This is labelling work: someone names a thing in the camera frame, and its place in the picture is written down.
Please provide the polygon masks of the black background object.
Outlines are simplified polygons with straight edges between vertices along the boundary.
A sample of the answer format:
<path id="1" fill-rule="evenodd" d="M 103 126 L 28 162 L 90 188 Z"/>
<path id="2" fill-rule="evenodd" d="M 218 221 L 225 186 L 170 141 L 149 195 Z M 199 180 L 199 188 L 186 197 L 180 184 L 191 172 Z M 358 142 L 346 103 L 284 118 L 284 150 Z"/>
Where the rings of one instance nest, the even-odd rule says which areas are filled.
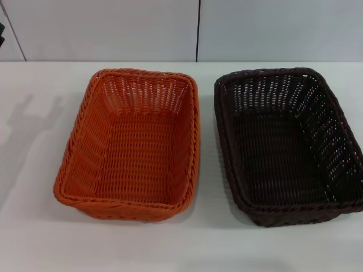
<path id="1" fill-rule="evenodd" d="M 4 16 L 2 14 L 0 14 L 0 48 L 3 45 L 3 43 L 5 42 L 5 37 L 4 37 L 4 31 L 5 31 L 5 23 L 4 23 Z"/>

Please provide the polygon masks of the orange woven plastic basket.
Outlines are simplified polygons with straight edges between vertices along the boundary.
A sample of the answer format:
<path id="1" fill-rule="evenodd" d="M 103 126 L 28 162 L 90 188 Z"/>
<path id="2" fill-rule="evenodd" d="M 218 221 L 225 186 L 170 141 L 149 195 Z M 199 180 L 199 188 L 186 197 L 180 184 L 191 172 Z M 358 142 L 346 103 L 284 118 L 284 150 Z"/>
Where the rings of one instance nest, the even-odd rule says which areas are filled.
<path id="1" fill-rule="evenodd" d="M 103 69 L 88 83 L 53 193 L 93 218 L 166 220 L 192 203 L 199 158 L 192 77 Z"/>

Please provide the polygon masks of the dark brown woven basket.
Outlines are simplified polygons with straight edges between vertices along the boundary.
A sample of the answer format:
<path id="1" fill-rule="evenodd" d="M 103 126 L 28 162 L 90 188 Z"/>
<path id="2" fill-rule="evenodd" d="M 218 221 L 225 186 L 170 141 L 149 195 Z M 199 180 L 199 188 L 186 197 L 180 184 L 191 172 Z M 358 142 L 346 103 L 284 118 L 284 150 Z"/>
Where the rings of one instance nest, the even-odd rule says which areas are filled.
<path id="1" fill-rule="evenodd" d="M 214 85 L 214 111 L 233 200 L 256 225 L 363 212 L 363 152 L 315 70 L 223 75 Z"/>

